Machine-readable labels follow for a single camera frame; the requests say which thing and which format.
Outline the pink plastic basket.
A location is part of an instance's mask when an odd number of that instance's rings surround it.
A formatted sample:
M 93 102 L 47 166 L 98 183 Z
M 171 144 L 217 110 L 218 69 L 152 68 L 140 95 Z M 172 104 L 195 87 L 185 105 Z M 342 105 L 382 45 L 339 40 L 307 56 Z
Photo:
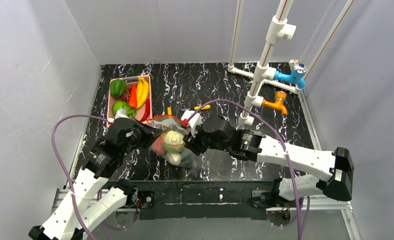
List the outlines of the pink plastic basket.
M 149 91 L 149 96 L 148 96 L 148 99 L 150 99 L 150 103 L 151 103 L 151 111 L 150 111 L 150 115 L 148 117 L 148 119 L 150 119 L 150 118 L 153 117 L 153 113 L 152 113 L 152 91 L 151 91 L 151 78 L 150 78 L 150 76 L 149 75 L 139 75 L 139 76 L 132 76 L 132 77 L 114 78 L 112 80 L 123 79 L 126 82 L 127 88 L 131 89 L 133 84 L 137 84 L 137 87 L 138 87 L 139 78 L 145 78 L 146 81 L 149 83 L 149 86 L 150 86 L 150 91 Z M 113 104 L 115 102 L 118 102 L 118 101 L 120 101 L 119 98 L 112 97 L 110 95 L 110 86 L 109 86 L 108 102 L 107 102 L 107 113 L 106 113 L 107 118 L 114 117 L 114 115 L 112 113 L 112 106 L 113 106 Z M 141 108 L 135 109 L 135 110 L 136 110 L 136 113 L 137 113 L 135 119 L 140 120 L 141 117 L 143 116 L 144 112 L 145 112 L 145 103 L 144 103 L 144 105 Z

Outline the pink peach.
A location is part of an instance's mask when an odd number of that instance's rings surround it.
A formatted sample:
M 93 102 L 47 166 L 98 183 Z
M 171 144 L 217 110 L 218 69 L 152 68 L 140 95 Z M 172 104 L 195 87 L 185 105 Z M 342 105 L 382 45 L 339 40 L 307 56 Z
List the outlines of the pink peach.
M 162 140 L 158 138 L 152 145 L 151 149 L 153 152 L 155 152 L 158 155 L 163 155 L 165 153 L 165 150 L 162 145 Z

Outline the clear zip top bag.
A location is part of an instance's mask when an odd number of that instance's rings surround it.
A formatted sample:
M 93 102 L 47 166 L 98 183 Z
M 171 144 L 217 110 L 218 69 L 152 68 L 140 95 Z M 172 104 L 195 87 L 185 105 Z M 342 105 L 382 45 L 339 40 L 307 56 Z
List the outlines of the clear zip top bag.
M 191 151 L 185 148 L 183 138 L 188 131 L 173 115 L 159 115 L 147 120 L 147 125 L 161 129 L 163 133 L 151 145 L 151 150 L 173 166 L 190 169 L 193 164 Z

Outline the green cabbage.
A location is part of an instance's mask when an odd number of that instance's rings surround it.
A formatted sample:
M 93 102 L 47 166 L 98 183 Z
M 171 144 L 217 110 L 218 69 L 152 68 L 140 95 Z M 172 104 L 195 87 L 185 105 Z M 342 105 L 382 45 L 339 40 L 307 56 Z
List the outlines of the green cabbage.
M 166 152 L 180 153 L 184 149 L 184 135 L 181 132 L 169 130 L 162 135 L 162 145 Z

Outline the white radish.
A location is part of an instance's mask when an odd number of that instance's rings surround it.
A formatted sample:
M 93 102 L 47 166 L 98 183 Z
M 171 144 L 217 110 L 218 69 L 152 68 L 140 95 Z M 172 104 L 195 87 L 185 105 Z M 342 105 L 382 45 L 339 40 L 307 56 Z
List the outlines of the white radish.
M 183 159 L 180 152 L 166 152 L 166 158 L 174 166 L 180 166 Z

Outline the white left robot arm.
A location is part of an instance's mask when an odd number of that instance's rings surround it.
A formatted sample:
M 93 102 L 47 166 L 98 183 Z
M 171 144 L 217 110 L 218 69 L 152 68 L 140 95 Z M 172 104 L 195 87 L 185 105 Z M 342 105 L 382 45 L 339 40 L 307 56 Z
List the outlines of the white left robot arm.
M 127 179 L 114 183 L 96 203 L 91 201 L 123 164 L 124 157 L 137 148 L 149 148 L 163 130 L 135 119 L 117 118 L 105 135 L 91 148 L 86 163 L 75 180 L 69 180 L 70 191 L 48 220 L 29 232 L 33 240 L 84 240 L 111 213 L 128 199 L 138 202 L 138 189 Z

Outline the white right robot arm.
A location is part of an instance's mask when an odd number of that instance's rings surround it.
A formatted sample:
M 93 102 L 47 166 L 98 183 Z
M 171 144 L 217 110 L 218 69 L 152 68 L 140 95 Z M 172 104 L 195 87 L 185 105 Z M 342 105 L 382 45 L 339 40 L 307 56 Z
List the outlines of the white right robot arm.
M 281 142 L 261 132 L 235 129 L 221 116 L 190 123 L 191 131 L 184 138 L 185 148 L 195 155 L 208 149 L 227 152 L 243 161 L 272 163 L 293 168 L 306 174 L 295 179 L 274 181 L 268 201 L 293 201 L 296 196 L 323 194 L 342 202 L 352 200 L 354 164 L 348 149 L 319 151 Z

